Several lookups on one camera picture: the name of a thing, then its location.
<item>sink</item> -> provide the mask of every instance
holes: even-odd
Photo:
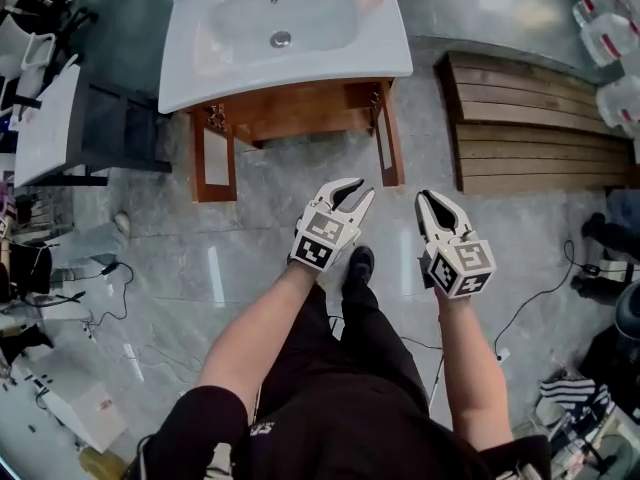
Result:
[[[174,0],[162,113],[229,94],[336,78],[398,77],[413,66],[396,0]]]

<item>striped cloth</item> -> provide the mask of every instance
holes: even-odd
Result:
[[[591,379],[560,379],[543,382],[540,394],[565,408],[574,423],[581,421],[591,412],[599,413],[611,403],[609,388],[597,386]]]

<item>person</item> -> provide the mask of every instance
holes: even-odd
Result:
[[[602,213],[591,215],[581,228],[583,238],[591,237],[614,251],[627,253],[640,262],[640,231],[615,222],[607,222]]]
[[[16,336],[0,337],[0,379],[10,377],[11,365],[22,352],[29,347],[37,347],[38,345],[53,348],[51,339],[37,325],[32,325]]]
[[[635,262],[640,261],[640,231],[617,222],[607,222],[602,213],[591,215],[582,224],[581,234],[583,238],[593,238],[611,250],[628,254]],[[571,279],[570,286],[582,298],[595,300],[605,306],[615,306],[631,281],[631,277],[614,281],[605,277],[576,275]]]
[[[453,432],[429,417],[411,353],[354,250],[333,337],[318,272],[296,260],[213,343],[197,386],[139,445],[153,479],[549,479],[543,436],[514,440],[505,378],[469,298],[436,291]]]

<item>plastic container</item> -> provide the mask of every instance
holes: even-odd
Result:
[[[573,6],[573,17],[580,27],[606,13],[631,19],[631,9],[624,0],[579,0]]]
[[[638,26],[623,16],[606,13],[587,23],[580,37],[598,66],[615,62],[640,46]]]
[[[640,138],[640,77],[625,75],[601,87],[596,103],[607,125],[620,125],[630,137]]]

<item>black cable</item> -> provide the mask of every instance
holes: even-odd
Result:
[[[569,256],[567,255],[567,244],[571,244],[571,258],[569,258]],[[565,253],[566,258],[569,260],[569,268],[567,269],[567,273],[564,275],[564,277],[562,278],[562,281],[560,281],[560,284],[558,286],[556,286],[555,288],[553,288],[551,290],[543,290],[541,292],[538,292],[534,296],[528,298],[526,301],[524,301],[520,305],[520,307],[516,311],[515,315],[513,315],[513,318],[511,318],[511,320],[509,320],[509,323],[500,331],[500,333],[498,334],[496,339],[493,341],[493,352],[498,357],[498,360],[500,360],[500,356],[498,356],[498,340],[506,332],[506,330],[509,327],[511,327],[511,324],[515,321],[515,319],[518,317],[520,312],[526,307],[527,304],[529,304],[529,302],[531,302],[532,300],[537,299],[538,297],[540,297],[540,295],[553,293],[556,290],[559,290],[562,287],[562,285],[564,285],[564,283],[567,282],[567,279],[569,278],[569,274],[571,273],[571,269],[573,268],[573,266],[574,265],[579,265],[579,263],[576,263],[574,261],[574,259],[575,259],[575,244],[573,243],[573,240],[565,241],[563,249],[564,249],[564,253]]]
[[[424,348],[428,348],[428,349],[431,349],[431,350],[442,350],[442,347],[434,347],[434,346],[431,346],[431,345],[425,345],[424,343],[420,343],[419,341],[416,341],[416,340],[414,340],[412,338],[407,338],[406,336],[400,336],[400,339],[401,340],[410,341],[411,343],[415,343],[417,345],[421,345]]]
[[[127,318],[128,314],[129,314],[129,311],[127,309],[127,287],[135,279],[135,273],[133,272],[133,269],[129,265],[127,265],[126,263],[123,263],[121,261],[118,261],[116,263],[117,264],[115,266],[113,266],[113,267],[112,267],[113,264],[109,265],[107,268],[105,268],[103,270],[103,272],[106,272],[106,273],[112,272],[113,270],[118,268],[120,265],[122,265],[123,267],[127,267],[129,269],[129,273],[131,274],[131,277],[129,278],[129,280],[126,283],[124,283],[124,289],[122,290],[122,306],[124,307],[124,314],[122,316],[118,316],[118,315],[114,315],[111,311],[105,311],[102,314],[102,316],[100,317],[100,320],[98,320],[97,324],[91,323],[91,321],[84,322],[87,326],[90,326],[91,329],[95,329],[96,327],[99,327],[100,325],[102,325],[102,322],[104,321],[104,319],[107,316],[111,316],[112,318],[114,318],[116,320],[124,320],[125,318]]]
[[[47,408],[46,407],[42,407],[38,403],[38,401],[40,400],[40,398],[42,398],[43,395],[46,395],[48,392],[49,392],[49,390],[47,388],[43,388],[42,391],[40,391],[39,393],[36,393],[36,397],[34,398],[34,402],[38,406],[38,409],[42,409],[43,411],[47,410]]]
[[[73,274],[73,279],[69,279],[67,282],[73,282],[73,281],[86,281],[87,279],[95,279],[96,277],[102,277],[104,274],[102,272],[100,272],[99,274],[96,274],[95,276],[87,276],[87,277],[76,277],[76,274],[74,272]]]
[[[51,308],[53,306],[59,306],[61,304],[66,304],[67,302],[75,302],[76,304],[80,304],[80,298],[83,297],[87,292],[79,292],[76,293],[73,297],[65,297],[64,295],[55,295],[56,298],[61,299],[56,302],[45,302],[44,304],[34,304],[33,302],[29,302],[26,299],[20,299],[19,303],[25,304],[32,308]]]
[[[606,272],[607,274],[611,274],[614,272],[626,272],[627,269],[622,269],[622,270],[605,270],[600,268],[597,265],[590,265],[588,263],[585,263],[584,265],[582,263],[578,263],[576,261],[574,261],[572,258],[569,258],[569,255],[567,254],[567,244],[571,244],[571,247],[573,247],[574,253],[575,253],[575,244],[573,243],[573,240],[569,239],[566,240],[564,242],[564,245],[562,246],[563,252],[564,252],[564,257],[567,258],[567,260],[569,261],[569,263],[571,263],[571,265],[575,265],[576,267],[580,267],[582,269],[583,272],[586,272],[587,274],[592,274],[593,272],[595,272],[593,275],[598,275],[598,273],[600,272]]]
[[[344,318],[338,315],[329,315],[329,318],[339,318],[340,320],[342,320],[344,322]],[[399,337],[401,340],[407,340],[410,341],[411,343],[415,343],[416,345],[420,345],[424,348],[428,348],[430,350],[442,350],[442,347],[433,347],[430,345],[425,345],[424,343],[421,343],[420,341],[414,340],[413,338],[407,338],[406,336],[400,336]]]

